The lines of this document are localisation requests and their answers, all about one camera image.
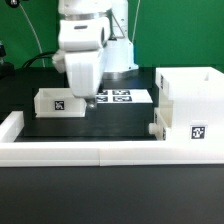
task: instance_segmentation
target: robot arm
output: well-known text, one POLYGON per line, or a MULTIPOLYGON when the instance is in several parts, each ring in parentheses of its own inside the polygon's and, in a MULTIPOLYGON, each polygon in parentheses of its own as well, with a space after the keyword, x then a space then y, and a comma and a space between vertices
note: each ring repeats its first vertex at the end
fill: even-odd
POLYGON ((53 63, 66 71, 75 97, 94 98, 103 74, 122 77, 138 69, 128 39, 127 0, 59 0, 58 10, 64 19, 53 63))
POLYGON ((60 0, 59 47, 53 63, 66 71, 75 97, 94 98, 106 66, 111 4, 106 0, 60 0))

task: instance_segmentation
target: black surface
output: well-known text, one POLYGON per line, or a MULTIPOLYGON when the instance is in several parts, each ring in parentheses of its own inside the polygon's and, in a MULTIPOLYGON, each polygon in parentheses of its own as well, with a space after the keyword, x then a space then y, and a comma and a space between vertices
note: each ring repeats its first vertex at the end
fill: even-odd
MULTIPOLYGON (((103 88, 148 89, 152 93, 153 80, 153 69, 142 68, 137 76, 105 80, 103 88)), ((155 139, 147 128, 153 121, 153 104, 98 104, 96 110, 86 112, 85 118, 36 118, 33 98, 39 88, 63 87, 68 87, 66 75, 55 69, 21 69, 15 77, 0 81, 0 117, 13 110, 24 111, 25 127, 17 142, 155 139)))
POLYGON ((223 224, 223 166, 1 168, 2 224, 223 224))

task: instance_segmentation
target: large white box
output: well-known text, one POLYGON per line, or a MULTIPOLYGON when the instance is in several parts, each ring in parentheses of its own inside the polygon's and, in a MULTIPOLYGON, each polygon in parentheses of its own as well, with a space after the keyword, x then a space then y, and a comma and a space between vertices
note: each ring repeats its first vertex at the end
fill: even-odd
POLYGON ((224 74, 211 67, 157 68, 159 106, 149 132, 158 140, 222 142, 224 74))

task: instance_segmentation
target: small white box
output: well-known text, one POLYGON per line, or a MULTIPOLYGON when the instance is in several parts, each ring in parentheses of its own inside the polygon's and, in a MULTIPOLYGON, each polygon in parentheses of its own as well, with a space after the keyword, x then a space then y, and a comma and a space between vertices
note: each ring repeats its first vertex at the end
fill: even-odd
POLYGON ((36 117, 84 117, 86 102, 69 88, 39 89, 34 98, 36 117))
POLYGON ((223 141, 223 73, 211 67, 157 68, 156 85, 159 106, 149 132, 158 140, 223 141))

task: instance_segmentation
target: cable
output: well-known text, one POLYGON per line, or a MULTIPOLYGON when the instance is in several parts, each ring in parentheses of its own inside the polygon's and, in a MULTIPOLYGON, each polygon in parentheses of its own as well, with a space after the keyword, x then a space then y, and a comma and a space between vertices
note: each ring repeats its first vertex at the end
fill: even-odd
POLYGON ((125 32, 123 31, 122 27, 121 27, 120 24, 118 23, 118 21, 117 21, 115 15, 114 15, 114 13, 113 13, 113 11, 112 11, 112 17, 114 18, 114 21, 115 21, 116 24, 118 25, 118 28, 120 29, 120 31, 121 31, 121 33, 122 33, 122 35, 123 35, 123 37, 117 37, 117 36, 115 36, 115 38, 124 39, 124 38, 125 38, 125 32))
POLYGON ((132 43, 134 43, 134 40, 135 40, 135 32, 136 32, 136 26, 137 26, 137 21, 138 21, 140 4, 141 4, 141 0, 138 0, 138 6, 137 6, 137 10, 136 10, 135 23, 134 23, 134 29, 133 29, 133 35, 132 35, 132 43))
POLYGON ((50 56, 49 57, 47 57, 47 56, 48 55, 52 55, 52 54, 55 54, 55 52, 54 51, 48 51, 48 52, 44 52, 44 53, 38 54, 34 58, 31 58, 28 61, 26 61, 22 65, 22 68, 28 68, 28 67, 30 67, 33 64, 33 62, 35 62, 38 59, 43 59, 44 60, 45 58, 51 58, 50 56))
MULTIPOLYGON (((23 8, 22 4, 20 4, 20 9, 22 10, 22 12, 23 12, 23 14, 24 14, 24 16, 25 16, 25 18, 26 18, 26 20, 27 20, 27 22, 28 22, 28 24, 29 24, 29 26, 30 26, 30 28, 31 28, 31 30, 32 30, 32 32, 33 32, 33 35, 34 35, 34 37, 35 37, 35 39, 36 39, 36 42, 37 42, 39 51, 40 51, 40 53, 42 54, 42 53, 43 53, 43 50, 42 50, 42 47, 41 47, 41 44, 40 44, 40 40, 39 40, 39 38, 38 38, 38 36, 37 36, 37 33, 36 33, 36 31, 35 31, 35 29, 34 29, 32 23, 31 23, 31 21, 30 21, 28 15, 27 15, 25 9, 23 8)), ((45 66, 44 59, 42 59, 42 64, 43 64, 43 67, 45 68, 46 66, 45 66)))

